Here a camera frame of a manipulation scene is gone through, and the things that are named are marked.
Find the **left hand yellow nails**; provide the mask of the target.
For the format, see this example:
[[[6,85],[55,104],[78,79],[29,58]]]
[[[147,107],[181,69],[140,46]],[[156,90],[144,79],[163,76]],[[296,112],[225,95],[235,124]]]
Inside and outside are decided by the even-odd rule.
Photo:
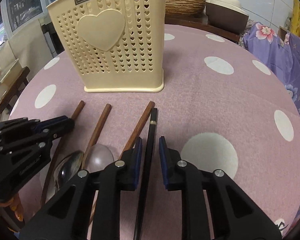
[[[21,204],[21,200],[18,193],[16,193],[7,202],[0,202],[0,207],[9,207],[14,212],[16,218],[20,222],[24,220],[24,208]]]

